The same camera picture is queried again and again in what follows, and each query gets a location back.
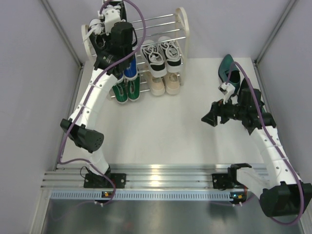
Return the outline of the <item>black white sneaker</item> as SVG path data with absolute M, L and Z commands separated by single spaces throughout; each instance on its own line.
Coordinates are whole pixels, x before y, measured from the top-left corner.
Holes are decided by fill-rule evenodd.
M 143 42 L 140 54 L 153 77 L 161 78 L 167 74 L 164 58 L 153 40 Z
M 168 36 L 158 39 L 157 46 L 165 60 L 166 69 L 169 73 L 178 73 L 182 69 L 181 55 L 177 44 Z

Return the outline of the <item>blue sneaker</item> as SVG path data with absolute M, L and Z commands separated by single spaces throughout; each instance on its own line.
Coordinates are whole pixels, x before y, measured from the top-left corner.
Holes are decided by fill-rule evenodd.
M 134 58 L 131 60 L 130 65 L 124 70 L 124 77 L 127 80 L 135 80 L 137 78 L 138 71 L 137 71 L 137 58 L 134 55 Z

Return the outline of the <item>white metal shoe rack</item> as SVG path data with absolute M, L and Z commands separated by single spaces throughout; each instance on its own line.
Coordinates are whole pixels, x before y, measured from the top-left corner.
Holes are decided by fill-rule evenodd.
M 155 25 L 153 34 L 146 32 L 147 26 L 135 29 L 127 21 L 125 5 L 111 3 L 81 27 L 86 53 L 94 62 L 92 80 L 99 80 L 100 72 L 114 76 L 114 85 L 109 89 L 118 103 L 139 99 L 141 78 L 155 96 L 179 93 L 187 52 L 181 50 L 180 38 L 169 37 L 170 31 L 162 26 Z

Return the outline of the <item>teal heel shoe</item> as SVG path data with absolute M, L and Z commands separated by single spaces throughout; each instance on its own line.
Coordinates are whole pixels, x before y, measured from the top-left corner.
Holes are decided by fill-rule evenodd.
M 240 73 L 235 65 L 231 66 L 233 62 L 233 57 L 230 54 L 227 54 L 219 66 L 218 76 L 222 83 L 226 82 L 228 77 L 230 77 L 229 83 L 234 86 L 234 95 L 236 95 L 240 87 Z
M 259 89 L 253 89 L 257 103 L 259 105 L 259 109 L 263 112 L 263 106 L 265 103 L 261 100 L 262 94 Z M 256 112 L 256 107 L 254 103 L 254 99 L 250 88 L 248 86 L 247 80 L 244 78 L 239 89 L 238 93 L 238 104 L 241 105 L 243 108 L 251 109 Z

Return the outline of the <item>aluminium mounting rail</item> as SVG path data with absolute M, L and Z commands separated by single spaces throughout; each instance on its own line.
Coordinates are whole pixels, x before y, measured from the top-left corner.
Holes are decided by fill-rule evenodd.
M 226 173 L 229 164 L 112 164 L 112 173 L 126 174 L 126 190 L 208 190 L 212 174 Z M 86 169 L 81 164 L 59 165 L 44 173 L 42 189 L 80 189 Z

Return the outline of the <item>beige lace sneaker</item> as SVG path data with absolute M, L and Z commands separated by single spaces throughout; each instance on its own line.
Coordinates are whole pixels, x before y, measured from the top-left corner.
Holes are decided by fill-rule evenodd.
M 176 73 L 167 73 L 164 77 L 166 92 L 170 95 L 177 95 L 180 92 L 180 83 Z
M 165 93 L 165 86 L 164 86 L 162 78 L 155 78 L 151 74 L 151 72 L 146 72 L 144 77 L 147 82 L 147 85 L 149 86 L 151 93 L 154 96 L 158 97 Z

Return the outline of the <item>green sneaker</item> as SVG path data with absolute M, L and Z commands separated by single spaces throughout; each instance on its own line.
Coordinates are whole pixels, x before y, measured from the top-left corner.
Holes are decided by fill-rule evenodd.
M 115 98 L 119 104 L 125 104 L 128 100 L 125 82 L 117 83 L 112 87 Z
M 137 101 L 140 97 L 140 76 L 138 75 L 135 79 L 126 80 L 127 94 L 130 101 Z

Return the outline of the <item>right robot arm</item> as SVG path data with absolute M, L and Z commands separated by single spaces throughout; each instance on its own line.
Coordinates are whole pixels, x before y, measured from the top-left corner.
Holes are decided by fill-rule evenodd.
M 224 82 L 219 89 L 224 98 L 213 102 L 201 120 L 213 127 L 231 119 L 240 121 L 260 152 L 268 178 L 261 177 L 248 163 L 237 163 L 227 169 L 227 182 L 217 188 L 246 187 L 259 199 L 267 217 L 303 214 L 312 198 L 312 185 L 302 182 L 290 165 L 272 114 L 261 111 L 260 90 L 242 89 L 238 103 L 233 104 L 234 86 Z

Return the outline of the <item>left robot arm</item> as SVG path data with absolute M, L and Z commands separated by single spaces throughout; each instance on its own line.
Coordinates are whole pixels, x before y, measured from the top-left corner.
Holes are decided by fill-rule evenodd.
M 83 45 L 94 68 L 88 86 L 75 111 L 63 119 L 61 128 L 84 152 L 89 167 L 84 177 L 85 188 L 111 186 L 111 169 L 101 148 L 104 135 L 95 130 L 98 114 L 114 90 L 121 102 L 127 100 L 125 83 L 137 76 L 137 35 L 127 21 L 123 1 L 108 4 L 98 17 L 81 27 Z

